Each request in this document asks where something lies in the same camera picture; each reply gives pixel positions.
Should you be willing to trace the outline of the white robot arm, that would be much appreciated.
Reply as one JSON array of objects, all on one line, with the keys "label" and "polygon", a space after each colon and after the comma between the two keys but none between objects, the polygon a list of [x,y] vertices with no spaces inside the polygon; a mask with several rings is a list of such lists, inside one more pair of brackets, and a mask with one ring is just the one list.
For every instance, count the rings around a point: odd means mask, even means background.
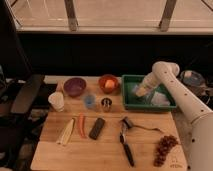
[{"label": "white robot arm", "polygon": [[188,171],[213,171],[213,110],[176,78],[179,72],[178,64],[158,61],[135,94],[142,97],[163,84],[192,125]]}]

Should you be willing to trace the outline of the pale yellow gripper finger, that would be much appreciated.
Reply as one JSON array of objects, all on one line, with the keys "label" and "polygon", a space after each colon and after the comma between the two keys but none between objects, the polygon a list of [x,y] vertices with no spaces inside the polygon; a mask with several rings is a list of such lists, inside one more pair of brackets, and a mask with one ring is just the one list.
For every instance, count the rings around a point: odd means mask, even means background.
[{"label": "pale yellow gripper finger", "polygon": [[148,93],[148,89],[144,86],[138,86],[135,91],[135,94],[137,97],[142,97],[142,96],[146,95],[147,93]]}]

